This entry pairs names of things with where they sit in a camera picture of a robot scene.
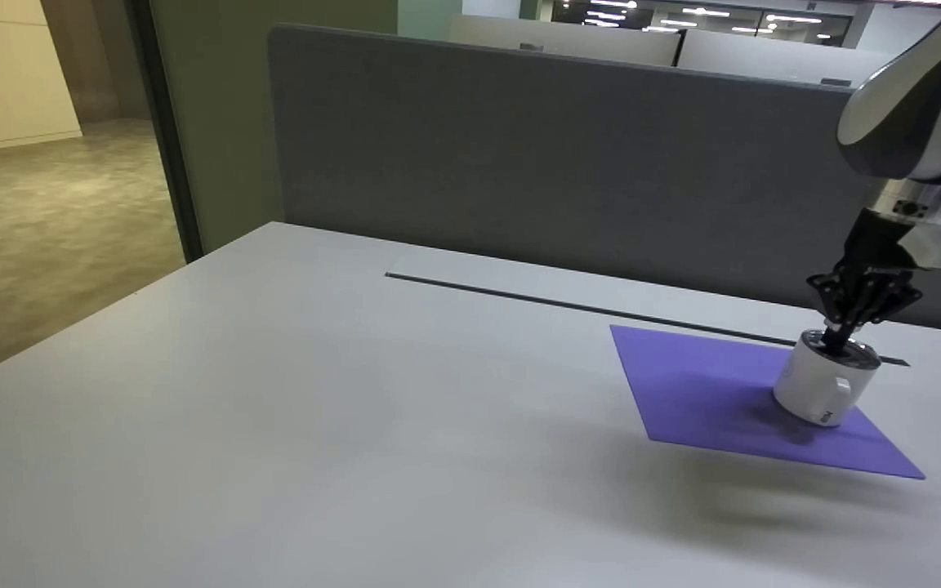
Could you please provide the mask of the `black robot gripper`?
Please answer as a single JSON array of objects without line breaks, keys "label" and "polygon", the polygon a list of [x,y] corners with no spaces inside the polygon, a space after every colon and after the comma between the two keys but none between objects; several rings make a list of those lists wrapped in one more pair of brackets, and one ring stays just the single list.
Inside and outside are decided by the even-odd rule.
[{"label": "black robot gripper", "polygon": [[823,314],[823,350],[841,353],[867,324],[913,306],[920,290],[913,286],[915,263],[901,250],[905,221],[863,208],[844,242],[833,276],[810,276]]}]

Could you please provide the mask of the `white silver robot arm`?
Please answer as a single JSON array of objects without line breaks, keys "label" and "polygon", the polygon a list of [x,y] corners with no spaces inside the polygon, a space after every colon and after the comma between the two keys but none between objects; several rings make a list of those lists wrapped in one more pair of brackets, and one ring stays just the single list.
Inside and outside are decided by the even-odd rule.
[{"label": "white silver robot arm", "polygon": [[844,159],[882,182],[841,263],[808,286],[820,299],[820,350],[841,357],[863,324],[920,299],[915,270],[941,270],[941,23],[860,81],[841,114]]}]

